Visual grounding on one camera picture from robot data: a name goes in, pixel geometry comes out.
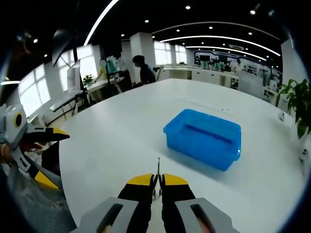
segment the computer monitor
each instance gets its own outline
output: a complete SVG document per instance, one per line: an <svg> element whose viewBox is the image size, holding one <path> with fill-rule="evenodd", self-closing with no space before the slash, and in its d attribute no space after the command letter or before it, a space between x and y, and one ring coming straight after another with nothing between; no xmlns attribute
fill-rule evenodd
<svg viewBox="0 0 311 233"><path fill-rule="evenodd" d="M200 55L200 61L202 61L202 62L209 62L210 61L210 56Z"/></svg>
<svg viewBox="0 0 311 233"><path fill-rule="evenodd" d="M68 93L81 90L80 87L80 59L67 70Z"/></svg>
<svg viewBox="0 0 311 233"><path fill-rule="evenodd" d="M218 57L220 62L223 62L225 64L228 62L228 58L226 56L218 56Z"/></svg>

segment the green leaves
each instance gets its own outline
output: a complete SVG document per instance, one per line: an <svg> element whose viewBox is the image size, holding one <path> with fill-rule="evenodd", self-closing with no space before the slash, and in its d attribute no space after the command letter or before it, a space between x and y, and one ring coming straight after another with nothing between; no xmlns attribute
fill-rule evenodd
<svg viewBox="0 0 311 233"><path fill-rule="evenodd" d="M307 129L307 126L302 122L302 120L298 121L297 123L297 132L298 132L298 138L302 138L302 136L305 134Z"/></svg>
<svg viewBox="0 0 311 233"><path fill-rule="evenodd" d="M308 134L311 132L311 83L304 79L302 83L290 79L288 84L283 84L279 95L287 94L288 112L296 111L295 122L299 139L304 135L308 127Z"/></svg>

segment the led strip light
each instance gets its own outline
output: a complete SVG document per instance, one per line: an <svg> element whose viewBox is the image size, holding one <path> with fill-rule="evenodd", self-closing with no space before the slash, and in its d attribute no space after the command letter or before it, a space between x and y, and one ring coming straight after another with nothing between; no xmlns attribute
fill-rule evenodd
<svg viewBox="0 0 311 233"><path fill-rule="evenodd" d="M102 21L102 19L107 15L107 13L111 10L111 8L118 2L119 0L112 0L107 7L104 9L104 11L101 13L101 15L98 17L98 19L96 20L96 22L94 23L91 31L89 31L89 34L86 38L86 41L84 42L83 46L86 46L89 42L89 40L91 39L93 33L95 32L96 28L98 27L98 25L100 24L100 22Z"/></svg>
<svg viewBox="0 0 311 233"><path fill-rule="evenodd" d="M255 45L258 46L262 49L268 50L272 53L274 53L277 56L281 56L279 53L265 47L259 44L256 44L254 42L248 41L248 40L242 40L242 39L238 39L238 38L233 38L233 37L227 37L227 36L219 36L219 35L192 35L192 36L183 36L183 37L176 37L176 38L171 38L171 39L166 39L166 40L161 40L160 42L167 42L167 41L172 41L172 40L181 40L181 39L190 39L190 38L220 38L220 39L229 39L229 40L237 40L237 41L241 41L241 42L245 42L251 45Z"/></svg>
<svg viewBox="0 0 311 233"><path fill-rule="evenodd" d="M0 83L1 86L3 85L10 85L10 84L19 84L20 81L3 81Z"/></svg>
<svg viewBox="0 0 311 233"><path fill-rule="evenodd" d="M239 51L239 50L233 50L233 49L228 49L228 48L221 48L221 47L214 47L214 46L186 46L187 49L194 49L194 48L203 48L203 49L217 49L217 50L228 50L228 51L234 51L234 52L240 52L240 53L244 53L253 57L257 57L259 59L262 59L264 61L267 61L266 59L264 59L263 57L259 57L257 55L248 53L248 52L243 52L243 51Z"/></svg>

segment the window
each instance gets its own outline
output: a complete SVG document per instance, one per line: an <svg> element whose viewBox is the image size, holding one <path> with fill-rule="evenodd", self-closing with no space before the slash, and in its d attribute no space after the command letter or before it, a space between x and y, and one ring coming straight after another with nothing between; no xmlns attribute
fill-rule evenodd
<svg viewBox="0 0 311 233"><path fill-rule="evenodd" d="M83 79L86 75L90 74L93 77L97 76L95 58L93 53L93 48L91 45L77 48L78 59L80 59L80 74ZM73 50L69 50L62 54L62 58L65 60L68 65L72 66L74 64ZM63 91L67 91L67 70L69 66L63 61L62 58L59 58L57 61L57 66L59 70L60 82L63 88Z"/></svg>
<svg viewBox="0 0 311 233"><path fill-rule="evenodd" d="M176 63L179 64L181 62L184 62L187 64L187 54L186 54L186 48L180 45L175 45L176 50Z"/></svg>
<svg viewBox="0 0 311 233"><path fill-rule="evenodd" d="M157 65L172 63L171 46L169 43L155 41L155 63Z"/></svg>
<svg viewBox="0 0 311 233"><path fill-rule="evenodd" d="M43 64L20 81L18 93L27 117L51 99Z"/></svg>

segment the cable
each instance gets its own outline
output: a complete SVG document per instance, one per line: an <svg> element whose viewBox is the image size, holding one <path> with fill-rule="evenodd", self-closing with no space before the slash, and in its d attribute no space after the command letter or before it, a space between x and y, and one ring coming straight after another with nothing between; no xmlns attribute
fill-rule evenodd
<svg viewBox="0 0 311 233"><path fill-rule="evenodd" d="M60 56L60 58L63 60L63 62L65 62L66 63L66 65L70 68L70 65L63 59L63 57L62 56Z"/></svg>

